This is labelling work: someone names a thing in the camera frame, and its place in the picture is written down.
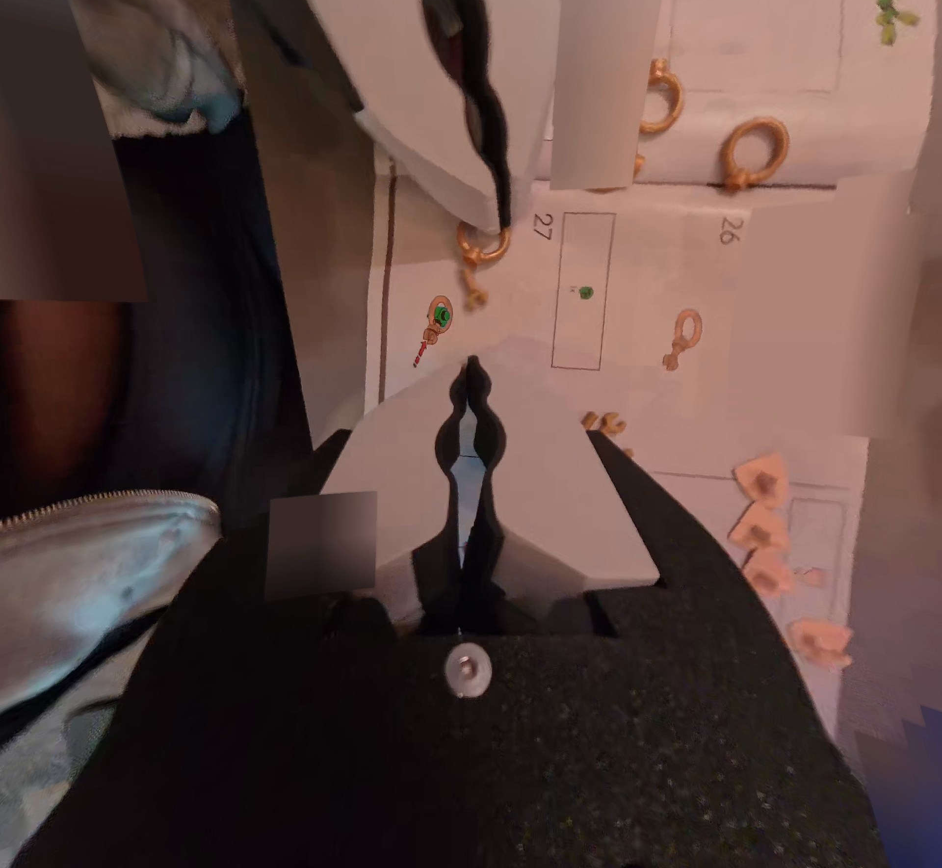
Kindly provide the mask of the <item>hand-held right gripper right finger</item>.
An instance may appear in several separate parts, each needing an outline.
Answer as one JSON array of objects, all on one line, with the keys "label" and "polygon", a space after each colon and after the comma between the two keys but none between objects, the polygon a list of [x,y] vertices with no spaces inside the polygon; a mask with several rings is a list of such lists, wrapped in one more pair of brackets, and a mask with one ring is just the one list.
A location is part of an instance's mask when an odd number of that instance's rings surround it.
[{"label": "hand-held right gripper right finger", "polygon": [[464,560],[466,619],[539,625],[559,603],[651,587],[659,571],[576,414],[499,355],[470,356],[485,466]]}]

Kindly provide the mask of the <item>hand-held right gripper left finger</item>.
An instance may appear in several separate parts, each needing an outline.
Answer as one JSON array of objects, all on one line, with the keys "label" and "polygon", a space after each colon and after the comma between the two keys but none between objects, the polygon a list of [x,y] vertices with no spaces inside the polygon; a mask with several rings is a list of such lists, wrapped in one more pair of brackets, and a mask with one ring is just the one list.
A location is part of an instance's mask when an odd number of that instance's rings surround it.
[{"label": "hand-held right gripper left finger", "polygon": [[466,408],[461,360],[419,377],[359,422],[323,488],[375,495],[374,579],[358,593],[396,629],[453,624],[462,565],[452,468]]}]

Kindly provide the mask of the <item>white instruction booklet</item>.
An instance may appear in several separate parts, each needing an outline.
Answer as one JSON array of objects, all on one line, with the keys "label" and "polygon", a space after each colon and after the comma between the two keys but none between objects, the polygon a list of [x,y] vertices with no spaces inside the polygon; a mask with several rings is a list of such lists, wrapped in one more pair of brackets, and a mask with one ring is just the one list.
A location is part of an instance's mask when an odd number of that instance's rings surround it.
[{"label": "white instruction booklet", "polygon": [[[802,617],[849,627],[868,444],[911,311],[913,168],[775,187],[791,149],[784,122],[752,116],[721,144],[719,184],[536,187],[509,255],[478,273],[476,314],[456,217],[377,152],[365,411],[502,346],[576,417],[616,411],[619,445],[739,566],[728,534],[751,501],[733,469],[777,451],[794,587],[763,602],[786,641]],[[843,670],[798,667],[833,732]]]}]

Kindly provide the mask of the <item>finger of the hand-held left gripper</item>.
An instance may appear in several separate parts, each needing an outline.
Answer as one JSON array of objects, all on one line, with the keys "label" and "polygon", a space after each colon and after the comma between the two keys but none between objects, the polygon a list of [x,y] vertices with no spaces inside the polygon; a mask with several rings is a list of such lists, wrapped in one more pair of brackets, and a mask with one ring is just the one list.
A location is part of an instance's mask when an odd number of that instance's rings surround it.
[{"label": "finger of the hand-held left gripper", "polygon": [[[504,208],[523,214],[545,139],[555,83],[560,0],[482,0],[487,24],[487,81],[503,110],[507,189]],[[494,176],[475,149],[465,112],[465,95],[443,83],[445,112],[442,168],[462,184],[449,187],[442,205],[480,229],[499,229]]]},{"label": "finger of the hand-held left gripper", "polygon": [[465,101],[438,60],[420,0],[307,0],[363,108],[355,120],[450,214],[499,229],[494,179],[475,152]]}]

